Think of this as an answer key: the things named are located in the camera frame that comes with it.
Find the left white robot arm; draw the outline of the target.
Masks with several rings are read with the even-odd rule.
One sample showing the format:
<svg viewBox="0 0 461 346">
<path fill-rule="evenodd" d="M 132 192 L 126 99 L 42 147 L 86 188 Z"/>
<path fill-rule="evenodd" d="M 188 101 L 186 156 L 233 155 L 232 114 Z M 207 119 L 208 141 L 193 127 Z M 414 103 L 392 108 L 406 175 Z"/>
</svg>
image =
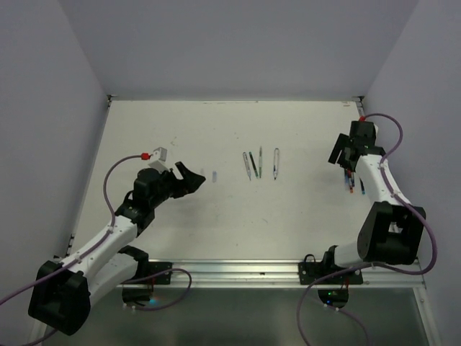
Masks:
<svg viewBox="0 0 461 346">
<path fill-rule="evenodd" d="M 66 258 L 40 267 L 30 317 L 72 335 L 83 326 L 92 306 L 119 284 L 151 284 L 173 270 L 153 272 L 148 254 L 131 242 L 152 223 L 158 206 L 196 192 L 206 180 L 180 161 L 175 166 L 180 177 L 160 165 L 140 170 L 122 204 L 110 208 L 111 220 L 99 234 Z"/>
</svg>

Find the clear slim pen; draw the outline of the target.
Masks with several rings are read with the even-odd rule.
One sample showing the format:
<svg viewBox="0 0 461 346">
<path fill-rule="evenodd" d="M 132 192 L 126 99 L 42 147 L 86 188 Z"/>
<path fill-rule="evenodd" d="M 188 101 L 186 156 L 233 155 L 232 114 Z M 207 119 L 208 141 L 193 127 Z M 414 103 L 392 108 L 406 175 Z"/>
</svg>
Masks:
<svg viewBox="0 0 461 346">
<path fill-rule="evenodd" d="M 248 176 L 248 178 L 249 178 L 249 181 L 251 181 L 251 167 L 250 167 L 250 164 L 249 164 L 248 155 L 247 155 L 246 152 L 243 152 L 243 153 L 242 153 L 242 156 L 243 156 L 243 161 L 244 161 L 244 165 L 245 165 L 245 169 L 246 169 L 247 176 Z"/>
</svg>

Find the clear grey pen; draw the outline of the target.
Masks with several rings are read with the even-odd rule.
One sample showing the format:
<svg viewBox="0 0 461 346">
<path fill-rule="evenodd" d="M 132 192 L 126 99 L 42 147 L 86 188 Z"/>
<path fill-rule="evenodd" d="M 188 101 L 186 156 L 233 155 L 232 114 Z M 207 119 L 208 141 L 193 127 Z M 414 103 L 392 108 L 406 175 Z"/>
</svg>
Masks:
<svg viewBox="0 0 461 346">
<path fill-rule="evenodd" d="M 258 155 L 258 173 L 259 179 L 262 178 L 262 167 L 263 167 L 263 149 L 262 146 L 259 147 L 259 155 Z"/>
</svg>

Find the green barrel pen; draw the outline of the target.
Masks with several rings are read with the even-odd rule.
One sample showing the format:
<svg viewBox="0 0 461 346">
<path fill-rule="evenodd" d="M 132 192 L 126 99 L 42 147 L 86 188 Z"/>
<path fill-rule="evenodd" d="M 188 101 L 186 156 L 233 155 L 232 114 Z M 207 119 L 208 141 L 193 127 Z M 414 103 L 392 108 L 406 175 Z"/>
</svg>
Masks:
<svg viewBox="0 0 461 346">
<path fill-rule="evenodd" d="M 259 172 L 258 172 L 258 169 L 256 167 L 256 162 L 254 160 L 254 156 L 250 151 L 249 151 L 249 157 L 250 157 L 250 160 L 251 160 L 252 168 L 254 170 L 254 175 L 255 175 L 256 179 L 258 179 L 259 178 Z"/>
</svg>

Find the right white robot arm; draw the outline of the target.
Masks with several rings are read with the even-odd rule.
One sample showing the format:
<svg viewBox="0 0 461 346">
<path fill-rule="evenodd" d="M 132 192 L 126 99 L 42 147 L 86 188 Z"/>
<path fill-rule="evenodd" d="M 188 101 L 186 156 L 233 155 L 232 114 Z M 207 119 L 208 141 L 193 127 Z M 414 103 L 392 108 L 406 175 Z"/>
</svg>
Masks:
<svg viewBox="0 0 461 346">
<path fill-rule="evenodd" d="M 339 135 L 328 159 L 349 179 L 356 177 L 371 202 L 357 240 L 333 245 L 325 253 L 330 260 L 321 265 L 321 274 L 330 283 L 339 282 L 348 267 L 362 263 L 411 265 L 416 259 L 424 226 L 409 210 L 411 202 L 390 173 L 385 149 L 375 144 L 376 138 L 373 123 L 355 120 L 349 134 Z"/>
</svg>

